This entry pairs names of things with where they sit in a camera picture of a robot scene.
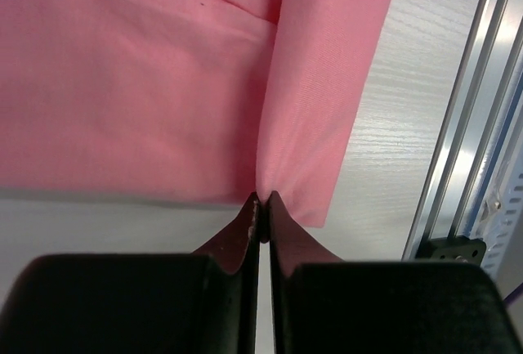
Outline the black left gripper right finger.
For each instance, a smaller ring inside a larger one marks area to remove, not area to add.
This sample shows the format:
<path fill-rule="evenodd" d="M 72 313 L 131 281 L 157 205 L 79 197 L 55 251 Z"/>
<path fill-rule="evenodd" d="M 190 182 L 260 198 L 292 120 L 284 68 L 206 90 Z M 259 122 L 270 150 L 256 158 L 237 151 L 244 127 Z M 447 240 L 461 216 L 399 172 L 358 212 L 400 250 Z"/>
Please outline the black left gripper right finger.
<path fill-rule="evenodd" d="M 266 205 L 278 353 L 516 353 L 494 282 L 463 262 L 347 262 Z"/>

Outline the pink t shirt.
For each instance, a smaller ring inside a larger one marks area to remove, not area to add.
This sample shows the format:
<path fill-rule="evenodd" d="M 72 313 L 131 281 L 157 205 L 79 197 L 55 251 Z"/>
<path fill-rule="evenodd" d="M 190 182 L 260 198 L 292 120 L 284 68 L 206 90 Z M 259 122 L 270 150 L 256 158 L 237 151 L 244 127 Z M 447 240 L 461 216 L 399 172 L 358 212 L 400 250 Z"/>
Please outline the pink t shirt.
<path fill-rule="evenodd" d="M 323 226 L 391 0 L 1 0 L 1 184 Z"/>

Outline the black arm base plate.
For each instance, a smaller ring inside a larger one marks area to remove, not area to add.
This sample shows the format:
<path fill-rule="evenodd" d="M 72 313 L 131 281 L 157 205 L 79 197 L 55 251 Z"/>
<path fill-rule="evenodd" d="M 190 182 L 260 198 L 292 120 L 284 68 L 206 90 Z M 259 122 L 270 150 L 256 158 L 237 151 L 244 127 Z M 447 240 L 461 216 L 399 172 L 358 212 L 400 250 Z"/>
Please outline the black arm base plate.
<path fill-rule="evenodd" d="M 486 249 L 486 243 L 483 240 L 469 239 L 460 235 L 453 238 L 429 240 L 419 247 L 416 258 L 480 265 Z"/>

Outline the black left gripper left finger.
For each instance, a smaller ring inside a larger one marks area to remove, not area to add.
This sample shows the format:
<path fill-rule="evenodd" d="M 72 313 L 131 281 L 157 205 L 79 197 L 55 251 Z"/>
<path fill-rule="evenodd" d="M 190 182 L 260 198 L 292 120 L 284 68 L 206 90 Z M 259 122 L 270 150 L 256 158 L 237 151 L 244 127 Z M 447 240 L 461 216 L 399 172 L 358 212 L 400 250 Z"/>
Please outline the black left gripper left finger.
<path fill-rule="evenodd" d="M 1 311 L 4 353 L 252 353 L 261 204 L 192 253 L 35 258 Z"/>

